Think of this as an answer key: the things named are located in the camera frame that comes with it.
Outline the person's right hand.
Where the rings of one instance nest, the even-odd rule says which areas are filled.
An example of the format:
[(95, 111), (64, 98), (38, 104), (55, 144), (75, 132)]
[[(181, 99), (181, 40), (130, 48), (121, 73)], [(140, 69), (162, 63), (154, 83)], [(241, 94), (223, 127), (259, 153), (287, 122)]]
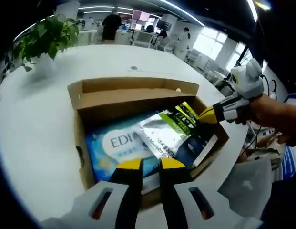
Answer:
[(268, 96), (266, 94), (251, 99), (249, 105), (237, 110), (238, 117), (236, 118), (235, 123), (245, 125), (247, 121), (253, 121), (256, 124), (267, 126), (263, 115), (267, 99)]

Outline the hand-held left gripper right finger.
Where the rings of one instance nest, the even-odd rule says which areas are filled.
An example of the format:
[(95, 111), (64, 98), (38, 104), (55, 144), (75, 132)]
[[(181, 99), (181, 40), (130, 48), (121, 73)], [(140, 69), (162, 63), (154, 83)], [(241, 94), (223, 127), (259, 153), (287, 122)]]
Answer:
[(161, 202), (170, 229), (259, 229), (262, 221), (242, 217), (215, 190), (199, 185), (185, 165), (160, 159)]

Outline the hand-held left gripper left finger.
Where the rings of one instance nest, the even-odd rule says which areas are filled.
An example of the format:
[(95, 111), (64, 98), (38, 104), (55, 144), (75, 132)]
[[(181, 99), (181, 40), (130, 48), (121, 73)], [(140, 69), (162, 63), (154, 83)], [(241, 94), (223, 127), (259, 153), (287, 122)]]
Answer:
[(43, 229), (133, 229), (141, 204), (143, 160), (118, 165), (109, 181), (100, 181), (75, 198), (60, 218), (40, 223)]

